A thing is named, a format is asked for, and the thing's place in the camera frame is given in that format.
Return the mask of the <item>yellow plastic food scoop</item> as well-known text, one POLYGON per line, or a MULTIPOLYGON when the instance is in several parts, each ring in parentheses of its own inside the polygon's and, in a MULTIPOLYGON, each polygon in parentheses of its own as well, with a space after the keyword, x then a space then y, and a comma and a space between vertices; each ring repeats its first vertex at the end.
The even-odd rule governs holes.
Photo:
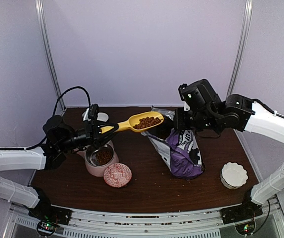
POLYGON ((141 133, 160 125, 163 121, 164 117, 161 113, 148 111, 132 115, 127 121, 117 123, 116 125, 118 126, 118 129, 116 129, 116 126, 104 126, 101 128, 101 132, 104 134, 115 129, 115 132, 131 130, 133 132, 141 133))

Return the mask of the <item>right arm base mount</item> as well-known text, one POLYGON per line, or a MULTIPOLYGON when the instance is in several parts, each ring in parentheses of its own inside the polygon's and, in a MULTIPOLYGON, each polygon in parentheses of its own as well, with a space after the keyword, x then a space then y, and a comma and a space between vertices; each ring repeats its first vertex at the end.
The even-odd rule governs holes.
POLYGON ((252 189, 244 194, 242 204, 220 210, 223 224, 248 220, 263 214, 262 206, 252 202, 251 191, 252 189))

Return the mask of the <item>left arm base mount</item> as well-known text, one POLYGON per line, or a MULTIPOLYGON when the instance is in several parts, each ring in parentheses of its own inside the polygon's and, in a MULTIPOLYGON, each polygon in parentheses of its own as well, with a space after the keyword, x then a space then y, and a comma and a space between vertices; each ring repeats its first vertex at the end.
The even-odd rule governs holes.
POLYGON ((66 208, 55 207, 51 204, 49 198, 40 188, 34 188, 39 202, 34 208, 26 207, 29 216, 35 217, 43 222, 68 225, 72 211, 66 208))

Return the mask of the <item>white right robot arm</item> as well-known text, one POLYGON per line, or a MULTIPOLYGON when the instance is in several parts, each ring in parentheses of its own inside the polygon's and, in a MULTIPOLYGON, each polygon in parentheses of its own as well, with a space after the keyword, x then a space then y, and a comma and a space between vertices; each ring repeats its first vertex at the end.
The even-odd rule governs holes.
MULTIPOLYGON (((232 94, 222 101, 208 80, 202 79, 178 88, 185 105, 175 110, 176 130, 212 130, 217 135, 224 129, 260 134, 284 144, 284 116, 258 99, 232 94)), ((237 214, 247 219, 271 196, 284 189, 284 162, 263 182, 253 186, 237 214)))

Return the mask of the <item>purple puppy food bag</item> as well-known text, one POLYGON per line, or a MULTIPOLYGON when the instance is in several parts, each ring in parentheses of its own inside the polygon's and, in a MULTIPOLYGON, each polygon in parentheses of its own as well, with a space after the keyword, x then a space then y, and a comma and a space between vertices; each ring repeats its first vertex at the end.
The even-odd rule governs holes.
POLYGON ((151 107, 163 115, 164 121, 141 134, 146 136, 170 172, 185 180, 192 180, 205 171, 195 134, 192 130, 174 128, 174 111, 151 107))

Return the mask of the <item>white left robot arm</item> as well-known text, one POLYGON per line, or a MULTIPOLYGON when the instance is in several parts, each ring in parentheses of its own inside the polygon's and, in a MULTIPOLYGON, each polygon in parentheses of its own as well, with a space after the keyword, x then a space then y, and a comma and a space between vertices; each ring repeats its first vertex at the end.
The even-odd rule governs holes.
MULTIPOLYGON (((46 142, 32 147, 1 148, 0 172, 8 170, 52 170, 57 169, 66 160, 66 153, 81 150, 92 145, 100 147, 106 144, 119 129, 116 123, 98 120, 85 121, 85 127, 79 130, 67 125, 63 117, 50 117, 43 131, 46 142)), ((43 220, 54 216, 54 208, 44 196, 32 188, 17 184, 0 177, 0 198, 9 202, 19 203, 35 212, 43 220)))

